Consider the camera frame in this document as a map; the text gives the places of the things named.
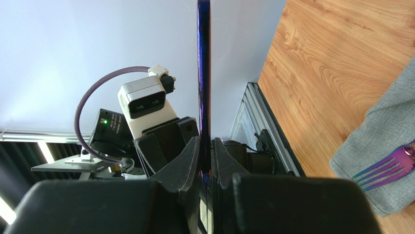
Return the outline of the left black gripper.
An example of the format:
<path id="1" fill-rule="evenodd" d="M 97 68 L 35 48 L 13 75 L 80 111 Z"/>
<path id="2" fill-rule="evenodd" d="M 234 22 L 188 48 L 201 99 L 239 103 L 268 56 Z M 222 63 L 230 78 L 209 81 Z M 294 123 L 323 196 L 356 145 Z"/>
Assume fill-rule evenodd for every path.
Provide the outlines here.
<path id="1" fill-rule="evenodd" d="M 142 168 L 151 177 L 174 160 L 192 137 L 199 135 L 197 121 L 193 117 L 174 118 L 145 129 L 135 139 L 134 146 Z"/>

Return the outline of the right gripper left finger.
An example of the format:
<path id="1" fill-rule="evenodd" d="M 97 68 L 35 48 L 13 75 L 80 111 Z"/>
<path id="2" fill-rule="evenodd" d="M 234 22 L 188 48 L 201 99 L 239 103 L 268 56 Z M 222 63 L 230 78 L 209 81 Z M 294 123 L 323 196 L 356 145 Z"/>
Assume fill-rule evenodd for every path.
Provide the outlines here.
<path id="1" fill-rule="evenodd" d="M 157 182 L 154 221 L 161 234 L 196 234 L 199 220 L 200 137 L 151 177 Z"/>

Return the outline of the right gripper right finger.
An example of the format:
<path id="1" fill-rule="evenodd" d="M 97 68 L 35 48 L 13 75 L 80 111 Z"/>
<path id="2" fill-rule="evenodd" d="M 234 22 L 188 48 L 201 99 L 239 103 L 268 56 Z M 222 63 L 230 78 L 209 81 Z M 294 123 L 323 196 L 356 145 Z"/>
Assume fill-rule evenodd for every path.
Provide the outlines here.
<path id="1" fill-rule="evenodd" d="M 211 212 L 214 234 L 249 233 L 249 204 L 244 187 L 249 172 L 228 152 L 220 138 L 212 142 Z"/>

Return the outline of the purple knife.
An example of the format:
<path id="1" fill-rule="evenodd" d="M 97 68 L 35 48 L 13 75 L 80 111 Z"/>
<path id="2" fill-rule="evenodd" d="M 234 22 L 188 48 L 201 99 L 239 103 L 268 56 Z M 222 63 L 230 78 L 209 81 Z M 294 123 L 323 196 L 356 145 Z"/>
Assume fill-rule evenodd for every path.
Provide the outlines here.
<path id="1" fill-rule="evenodd" d="M 198 92 L 200 159 L 202 175 L 211 170 L 211 4 L 209 0 L 197 1 L 198 38 Z"/>

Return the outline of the grey cloth napkin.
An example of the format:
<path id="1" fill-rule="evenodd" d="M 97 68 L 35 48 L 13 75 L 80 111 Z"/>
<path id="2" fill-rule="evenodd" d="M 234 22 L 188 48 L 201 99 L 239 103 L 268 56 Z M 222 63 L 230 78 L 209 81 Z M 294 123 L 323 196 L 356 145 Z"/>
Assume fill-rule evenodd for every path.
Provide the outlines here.
<path id="1" fill-rule="evenodd" d="M 398 148 L 415 145 L 415 60 L 411 59 L 365 121 L 339 147 L 329 164 L 343 179 L 357 174 Z M 415 173 L 367 191 L 375 214 L 386 217 L 404 210 L 415 200 Z"/>

